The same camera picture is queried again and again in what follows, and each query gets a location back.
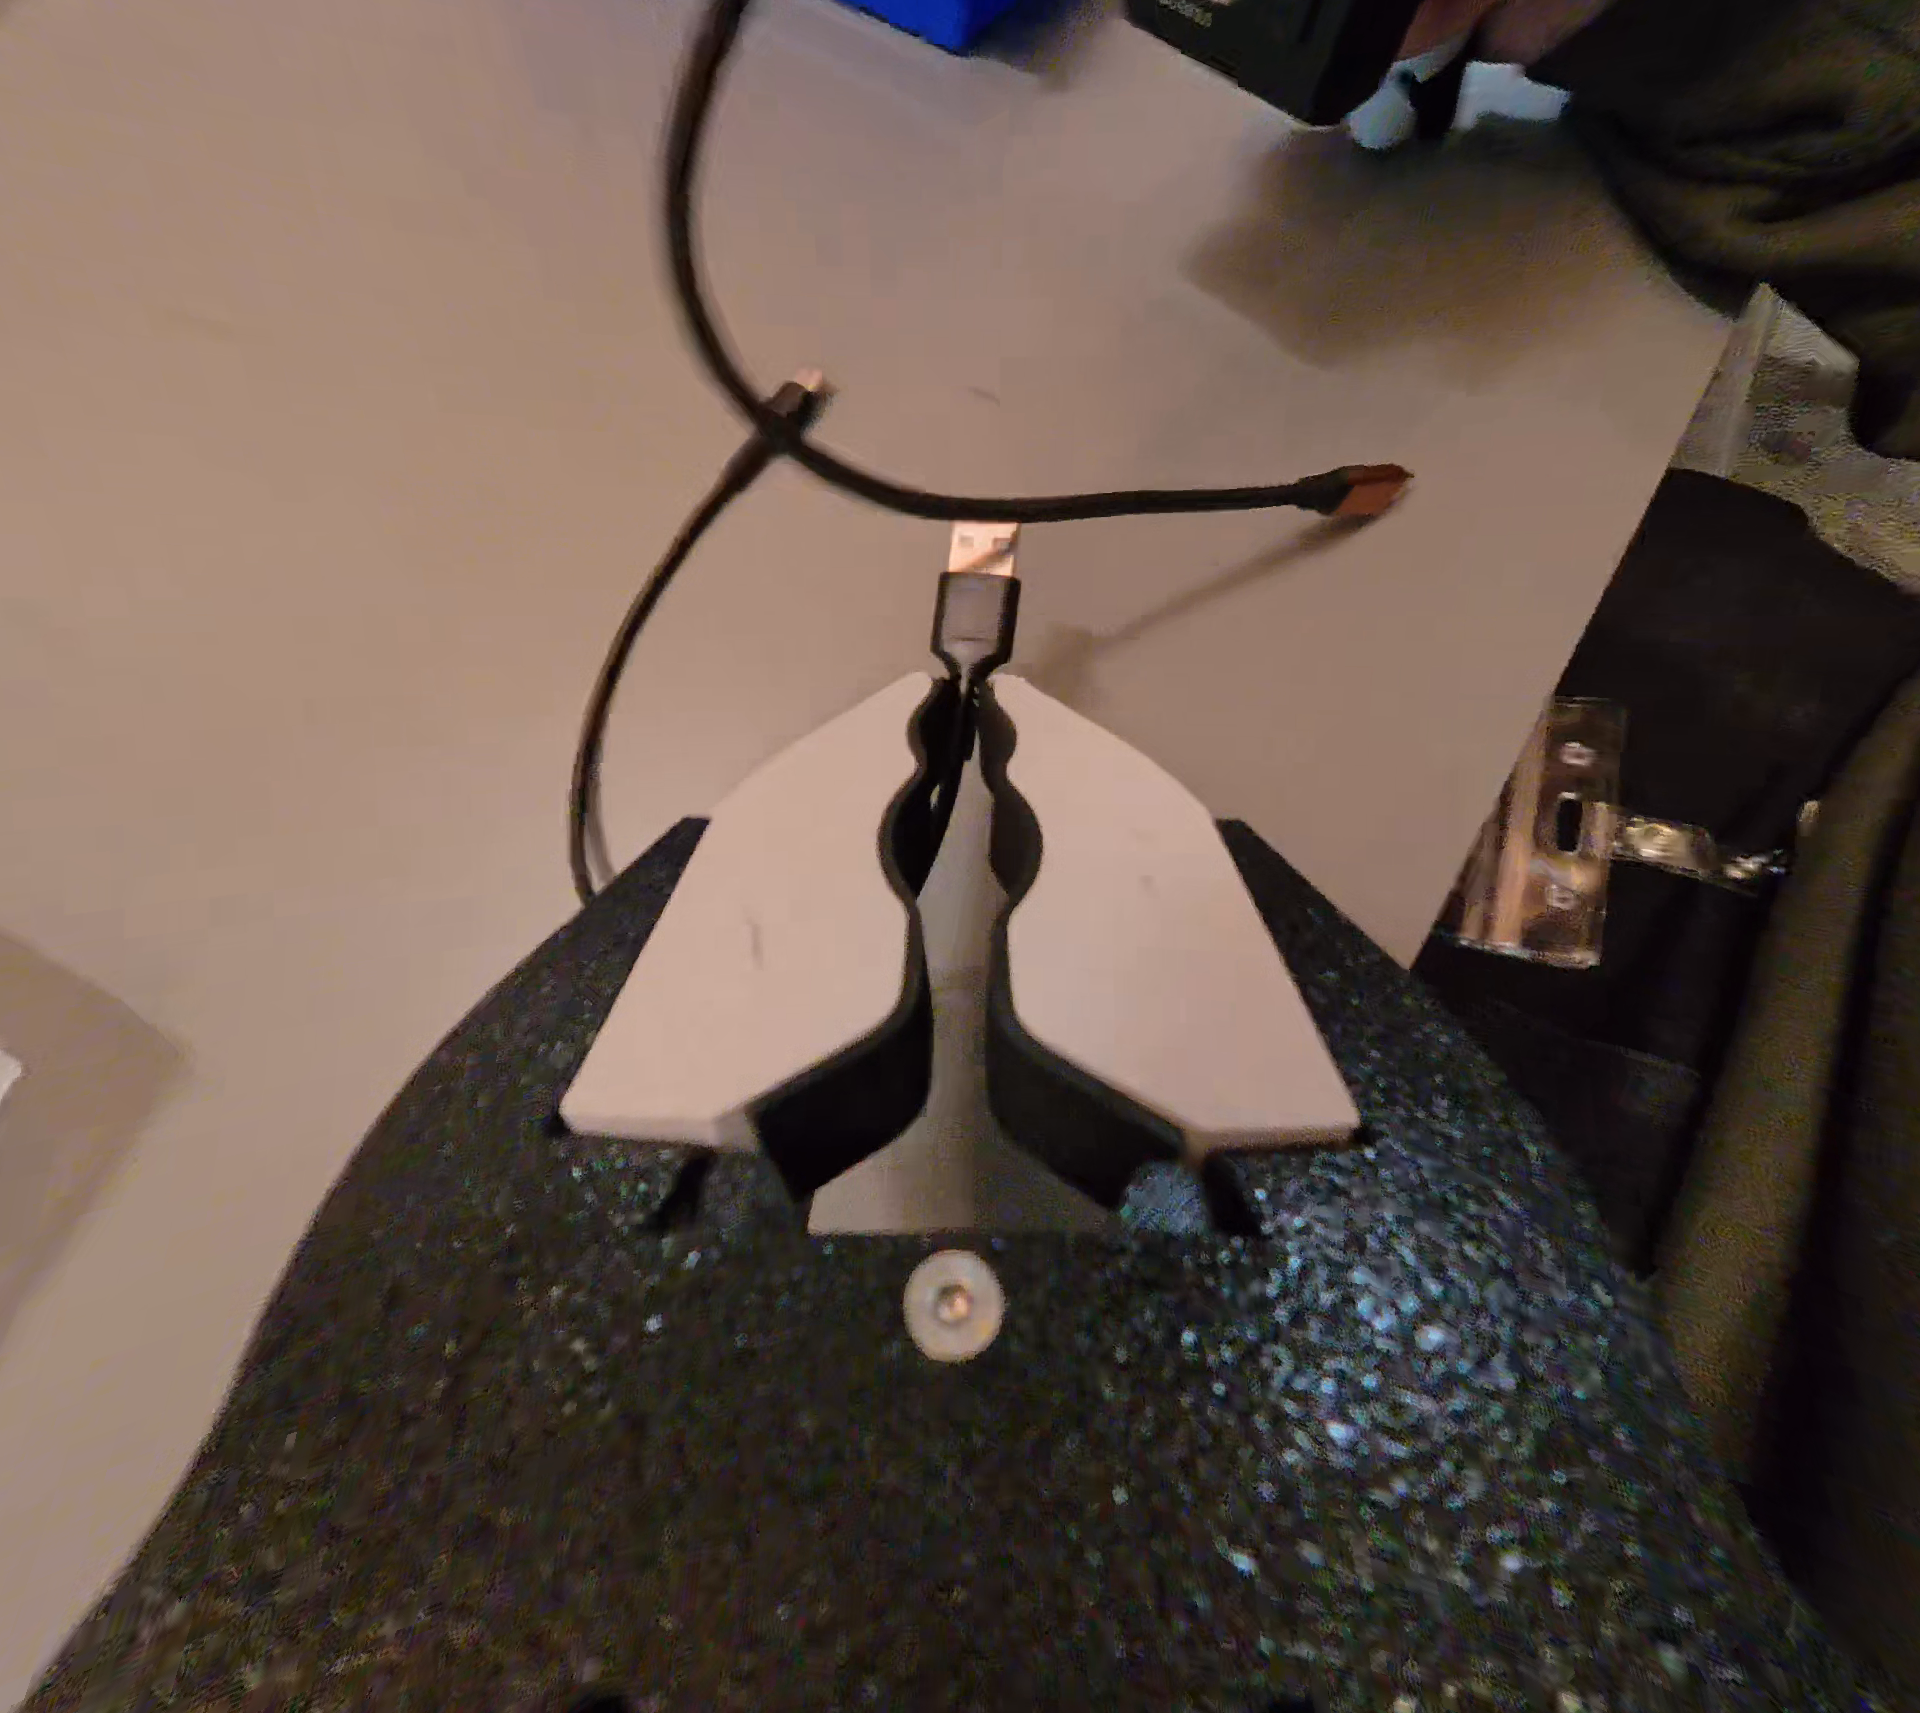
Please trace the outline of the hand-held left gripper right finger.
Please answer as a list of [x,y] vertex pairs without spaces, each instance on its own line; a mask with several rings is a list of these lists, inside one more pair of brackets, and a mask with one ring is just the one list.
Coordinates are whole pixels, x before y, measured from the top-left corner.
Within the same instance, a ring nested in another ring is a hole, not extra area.
[[1000,1130],[1109,1213],[1143,1170],[1350,1147],[1358,1101],[1213,810],[1019,677],[982,686],[977,742]]

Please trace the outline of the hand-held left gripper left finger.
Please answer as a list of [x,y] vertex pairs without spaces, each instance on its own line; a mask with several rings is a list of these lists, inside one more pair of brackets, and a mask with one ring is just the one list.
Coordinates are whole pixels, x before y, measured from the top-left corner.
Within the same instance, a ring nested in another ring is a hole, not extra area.
[[906,1134],[932,1085],[945,734],[950,680],[909,672],[719,801],[565,1093],[572,1134],[757,1154],[793,1195]]

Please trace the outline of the grey desk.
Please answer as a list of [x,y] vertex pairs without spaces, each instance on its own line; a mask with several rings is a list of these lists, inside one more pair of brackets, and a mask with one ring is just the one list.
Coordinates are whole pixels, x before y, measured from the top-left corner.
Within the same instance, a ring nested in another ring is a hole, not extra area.
[[[569,919],[629,594],[740,438],[670,311],[695,0],[6,0],[6,941],[151,1059],[6,1341],[6,1704],[416,1066]],[[1359,531],[1041,530],[1019,672],[1392,957],[1731,325],[1552,123],[1358,158],[1067,0],[761,0],[703,171],[761,381],[953,495],[1405,462]]]

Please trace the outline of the clear badge holder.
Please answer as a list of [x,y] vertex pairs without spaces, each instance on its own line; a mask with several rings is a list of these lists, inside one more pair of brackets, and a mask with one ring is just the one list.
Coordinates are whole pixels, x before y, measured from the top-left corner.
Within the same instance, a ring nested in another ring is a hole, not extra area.
[[1801,844],[1819,825],[1819,801],[1801,808],[1777,849],[1736,849],[1705,827],[1630,810],[1626,728],[1630,711],[1617,698],[1549,698],[1437,915],[1450,945],[1552,971],[1594,971],[1617,866],[1745,897],[1791,875]]

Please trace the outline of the person's black pants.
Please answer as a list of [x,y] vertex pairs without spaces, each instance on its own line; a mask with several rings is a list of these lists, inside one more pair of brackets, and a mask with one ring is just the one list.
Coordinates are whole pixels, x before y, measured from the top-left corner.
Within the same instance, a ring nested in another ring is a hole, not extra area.
[[[1630,810],[1777,849],[1914,672],[1918,594],[1841,559],[1788,501],[1670,471],[1549,698],[1630,711]],[[1545,1115],[1640,1275],[1780,886],[1745,897],[1617,866],[1594,971],[1469,953],[1437,924],[1424,945],[1418,976]]]

